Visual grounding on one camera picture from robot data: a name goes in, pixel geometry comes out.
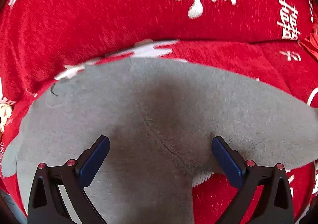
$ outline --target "blue gripper pad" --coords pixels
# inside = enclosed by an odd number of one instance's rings
[[[231,186],[241,188],[246,173],[242,156],[236,150],[232,150],[221,136],[212,140],[212,152]]]
[[[88,187],[96,176],[110,149],[110,142],[106,136],[100,136],[94,145],[87,149],[90,156],[79,171],[78,182],[80,187]]]

